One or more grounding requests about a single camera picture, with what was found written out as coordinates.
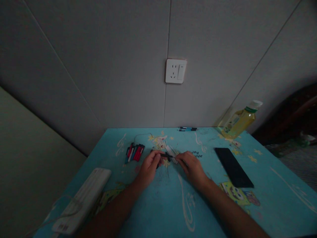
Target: power outlet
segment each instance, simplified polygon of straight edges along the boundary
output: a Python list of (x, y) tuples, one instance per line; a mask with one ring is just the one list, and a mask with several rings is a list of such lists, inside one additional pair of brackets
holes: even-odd
[(165, 82), (182, 84), (184, 82), (186, 60), (167, 59)]

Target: cable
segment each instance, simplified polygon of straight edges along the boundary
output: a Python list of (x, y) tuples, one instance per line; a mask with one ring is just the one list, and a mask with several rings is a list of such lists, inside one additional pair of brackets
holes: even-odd
[(143, 135), (147, 135), (147, 134), (151, 134), (150, 132), (149, 133), (145, 133), (145, 134), (138, 134), (134, 137), (134, 141), (133, 141), (133, 144), (135, 144), (135, 139), (137, 136), (143, 136)]
[(83, 205), (81, 204), (81, 202), (79, 202), (76, 198), (73, 198), (73, 197), (70, 196), (70, 195), (63, 195), (63, 196), (61, 196), (60, 198), (58, 198), (58, 199), (53, 203), (52, 209), (53, 209), (53, 207), (55, 206), (55, 204), (56, 204), (61, 198), (63, 198), (63, 197), (68, 197), (68, 198), (70, 198), (74, 203), (76, 203), (76, 204), (78, 205), (77, 211), (75, 211), (75, 212), (73, 212), (73, 213), (70, 213), (70, 214), (64, 214), (64, 215), (61, 215), (61, 216), (59, 216), (59, 217), (57, 217), (57, 218), (55, 218), (55, 219), (51, 219), (51, 220), (49, 220), (49, 221), (44, 222), (44, 223), (41, 224), (39, 227), (37, 227), (37, 228), (35, 228), (35, 229), (29, 231), (28, 233), (26, 233), (26, 234), (23, 236), (24, 238), (33, 237), (33, 236), (31, 236), (31, 235), (32, 235), (34, 232), (36, 232), (38, 229), (40, 229), (40, 228), (42, 228), (42, 227), (46, 226), (47, 224), (50, 224), (50, 223), (52, 223), (52, 222), (54, 222), (54, 221), (57, 221), (58, 219), (61, 219), (61, 218), (64, 218), (64, 217), (73, 216), (73, 215), (77, 214), (77, 213), (82, 209)]

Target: wall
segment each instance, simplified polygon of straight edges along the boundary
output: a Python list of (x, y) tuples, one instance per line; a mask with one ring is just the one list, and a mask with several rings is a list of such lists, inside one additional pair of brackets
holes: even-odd
[(0, 88), (0, 233), (39, 226), (86, 157)]
[(253, 131), (316, 75), (312, 2), (6, 1), (0, 85), (85, 154), (109, 127), (216, 126), (260, 99)]
[(316, 49), (317, 3), (302, 1), (231, 105), (230, 109), (236, 111), (252, 99), (264, 102), (248, 129), (250, 133), (284, 99), (317, 82)]

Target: red marker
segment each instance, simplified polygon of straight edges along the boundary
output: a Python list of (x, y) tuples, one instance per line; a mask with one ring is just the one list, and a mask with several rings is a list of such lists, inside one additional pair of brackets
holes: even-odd
[(136, 161), (138, 161), (138, 158), (139, 158), (139, 156), (140, 156), (141, 148), (142, 148), (142, 146), (139, 145), (139, 148), (138, 148), (138, 150), (136, 151), (137, 154), (135, 155), (135, 160), (136, 160)]
[(133, 143), (131, 143), (131, 145), (130, 145), (130, 149), (129, 149), (129, 152), (128, 152), (128, 157), (130, 157), (130, 153), (131, 153), (131, 150), (132, 150), (132, 145), (133, 145)]
[(139, 155), (139, 157), (138, 157), (138, 161), (139, 161), (140, 158), (141, 158), (141, 155), (142, 155), (142, 153), (143, 153), (143, 151), (144, 151), (144, 148), (145, 148), (145, 146), (142, 146), (142, 149), (141, 149), (141, 151), (140, 151), (140, 155)]
[(137, 145), (136, 146), (136, 148), (135, 148), (135, 154), (134, 154), (134, 156), (133, 156), (133, 158), (131, 158), (131, 160), (136, 160), (136, 158), (137, 158), (137, 156), (138, 156), (138, 153), (139, 153), (139, 148), (140, 148), (140, 146), (139, 145)]

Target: blue table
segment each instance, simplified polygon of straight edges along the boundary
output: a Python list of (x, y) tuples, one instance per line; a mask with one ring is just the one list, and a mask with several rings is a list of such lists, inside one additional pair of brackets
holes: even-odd
[[(125, 165), (126, 149), (134, 139), (136, 144), (145, 145), (145, 152), (139, 162)], [(271, 237), (317, 233), (317, 194), (247, 132), (236, 140), (227, 140), (218, 128), (199, 128), (196, 132), (179, 132), (176, 128), (108, 129), (64, 194), (74, 196), (96, 167), (112, 170), (104, 191), (108, 196), (118, 194), (134, 180), (150, 150), (164, 148), (165, 144), (180, 153), (192, 151), (205, 173)], [(231, 184), (215, 147), (232, 151), (254, 189), (238, 189)], [(58, 217), (67, 203), (62, 199), (47, 219)], [(41, 228), (35, 237), (51, 237), (52, 225)], [(208, 204), (173, 162), (157, 169), (153, 183), (136, 202), (119, 236), (226, 237)]]

